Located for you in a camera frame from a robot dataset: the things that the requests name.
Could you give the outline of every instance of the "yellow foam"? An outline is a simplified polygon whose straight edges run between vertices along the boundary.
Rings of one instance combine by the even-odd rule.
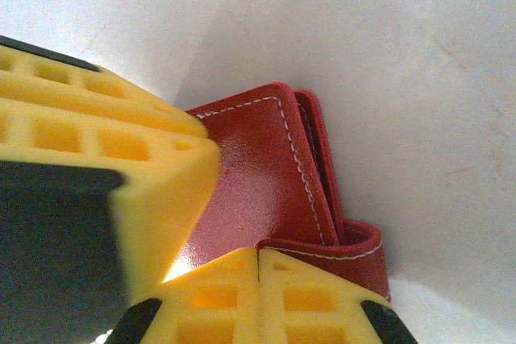
[[[110,211],[131,299],[162,282],[214,190],[209,139],[0,98],[0,159],[108,168],[127,183]]]
[[[100,70],[96,73],[0,46],[0,97],[207,137],[196,118]]]
[[[258,344],[256,249],[242,248],[160,285],[162,305],[141,344]]]
[[[360,302],[381,296],[274,250],[260,250],[261,344],[381,344]]]
[[[141,344],[381,344],[360,303],[376,293],[273,250],[242,248],[160,285]]]

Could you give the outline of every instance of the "glossy leather surface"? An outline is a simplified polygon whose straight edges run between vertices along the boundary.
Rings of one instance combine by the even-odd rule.
[[[389,296],[381,237],[344,222],[317,99],[274,83],[190,111],[222,151],[211,202],[178,262],[273,248]]]

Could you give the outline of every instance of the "black plastic edge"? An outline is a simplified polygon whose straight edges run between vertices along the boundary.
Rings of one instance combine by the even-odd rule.
[[[123,185],[121,173],[103,168],[0,160],[0,188],[35,192],[108,193]]]
[[[71,64],[77,68],[85,68],[86,70],[91,70],[92,72],[100,72],[100,69],[97,66],[86,62],[85,60],[79,60],[78,58],[74,58],[72,56],[66,56],[65,54],[60,54],[59,52],[53,52],[52,50],[47,50],[46,48],[34,46],[33,44],[26,44],[25,42],[8,38],[3,35],[0,35],[0,46],[13,48],[14,50],[19,50],[21,52],[28,52],[29,54],[41,56],[49,60],[56,60],[62,64]]]
[[[161,303],[157,298],[149,298],[131,306],[123,314],[105,344],[140,344]]]
[[[360,303],[382,344],[418,344],[400,317],[392,309],[366,300]]]

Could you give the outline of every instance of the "wallet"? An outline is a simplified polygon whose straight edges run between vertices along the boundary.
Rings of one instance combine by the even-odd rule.
[[[343,216],[313,93],[276,82],[189,113],[218,144],[222,165],[215,192],[171,277],[239,247],[256,246],[390,299],[380,231]]]

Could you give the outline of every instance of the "white surface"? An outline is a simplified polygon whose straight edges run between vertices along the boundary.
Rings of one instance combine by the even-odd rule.
[[[320,97],[347,215],[420,342],[516,342],[515,0],[0,0],[0,34],[181,107]]]

